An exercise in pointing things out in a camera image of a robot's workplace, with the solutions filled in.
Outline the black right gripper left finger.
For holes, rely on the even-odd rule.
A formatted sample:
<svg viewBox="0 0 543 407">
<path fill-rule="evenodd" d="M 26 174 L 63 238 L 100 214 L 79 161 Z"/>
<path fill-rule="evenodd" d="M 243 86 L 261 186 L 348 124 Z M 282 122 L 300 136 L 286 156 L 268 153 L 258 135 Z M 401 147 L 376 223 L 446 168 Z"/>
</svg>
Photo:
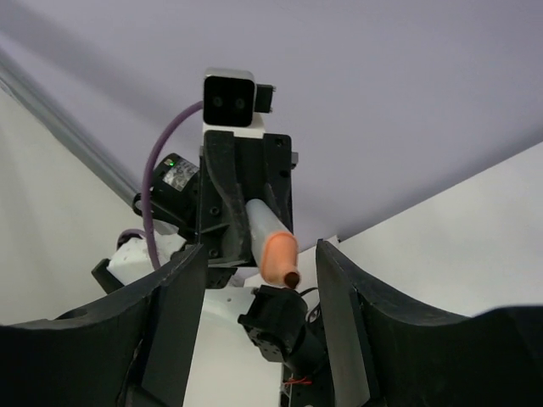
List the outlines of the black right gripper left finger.
<svg viewBox="0 0 543 407">
<path fill-rule="evenodd" d="M 181 406 L 208 255 L 159 270 L 55 320 L 1 328 L 3 406 Z"/>
</svg>

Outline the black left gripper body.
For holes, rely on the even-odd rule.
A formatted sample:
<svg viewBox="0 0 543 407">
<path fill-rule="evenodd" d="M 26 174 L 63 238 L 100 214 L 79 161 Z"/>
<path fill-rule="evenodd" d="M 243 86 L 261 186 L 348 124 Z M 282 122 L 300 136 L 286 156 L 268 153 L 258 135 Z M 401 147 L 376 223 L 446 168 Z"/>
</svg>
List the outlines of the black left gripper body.
<svg viewBox="0 0 543 407">
<path fill-rule="evenodd" d="M 200 153 L 197 239 L 211 267 L 244 267 L 251 253 L 245 205 L 264 201 L 290 230 L 293 227 L 292 139 L 266 133 L 236 137 L 231 131 L 207 131 Z"/>
</svg>

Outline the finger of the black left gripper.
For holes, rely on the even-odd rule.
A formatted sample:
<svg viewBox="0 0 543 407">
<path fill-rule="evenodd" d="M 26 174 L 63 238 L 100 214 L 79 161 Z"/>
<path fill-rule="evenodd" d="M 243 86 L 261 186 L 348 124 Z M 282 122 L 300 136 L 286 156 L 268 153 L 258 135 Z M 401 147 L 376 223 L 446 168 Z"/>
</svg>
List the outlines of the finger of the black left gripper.
<svg viewBox="0 0 543 407">
<path fill-rule="evenodd" d="M 204 245 L 212 265 L 253 265 L 245 205 L 255 195 L 255 141 L 204 134 Z"/>
<path fill-rule="evenodd" d="M 274 215 L 291 232 L 294 231 L 292 212 L 292 191 L 290 187 L 281 187 L 267 182 L 264 185 L 265 202 Z"/>
</svg>

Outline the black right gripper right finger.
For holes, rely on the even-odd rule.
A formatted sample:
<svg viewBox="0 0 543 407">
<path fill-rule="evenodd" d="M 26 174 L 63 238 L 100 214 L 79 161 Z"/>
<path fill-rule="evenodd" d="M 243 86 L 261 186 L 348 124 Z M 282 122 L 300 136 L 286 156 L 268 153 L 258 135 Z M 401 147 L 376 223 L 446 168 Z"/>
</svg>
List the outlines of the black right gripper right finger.
<svg viewBox="0 0 543 407">
<path fill-rule="evenodd" d="M 539 406 L 542 308 L 466 317 L 316 247 L 322 321 L 338 406 Z"/>
</svg>

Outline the orange tip clear highlighter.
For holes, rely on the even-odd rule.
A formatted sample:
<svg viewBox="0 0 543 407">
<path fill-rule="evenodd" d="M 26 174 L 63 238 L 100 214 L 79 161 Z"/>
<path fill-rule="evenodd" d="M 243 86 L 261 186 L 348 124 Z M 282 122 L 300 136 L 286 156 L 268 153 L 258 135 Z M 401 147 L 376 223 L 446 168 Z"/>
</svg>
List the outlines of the orange tip clear highlighter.
<svg viewBox="0 0 543 407">
<path fill-rule="evenodd" d="M 246 203 L 251 252 L 263 280 L 295 289 L 300 283 L 298 241 L 275 213 L 260 199 Z"/>
</svg>

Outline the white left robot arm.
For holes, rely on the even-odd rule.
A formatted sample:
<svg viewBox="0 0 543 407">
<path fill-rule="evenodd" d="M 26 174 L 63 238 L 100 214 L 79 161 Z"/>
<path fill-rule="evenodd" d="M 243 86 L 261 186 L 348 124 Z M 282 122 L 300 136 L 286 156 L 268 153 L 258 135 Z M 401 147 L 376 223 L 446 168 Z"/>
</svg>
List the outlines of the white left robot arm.
<svg viewBox="0 0 543 407">
<path fill-rule="evenodd" d="M 185 251 L 174 279 L 144 299 L 148 330 L 130 350 L 119 406 L 179 406 L 186 392 L 209 271 L 254 265 L 264 285 L 232 323 L 272 363 L 283 365 L 292 406 L 331 406 L 333 384 L 321 321 L 308 321 L 296 292 L 299 245 L 292 231 L 291 140 L 286 135 L 204 134 L 200 157 L 199 251 Z"/>
</svg>

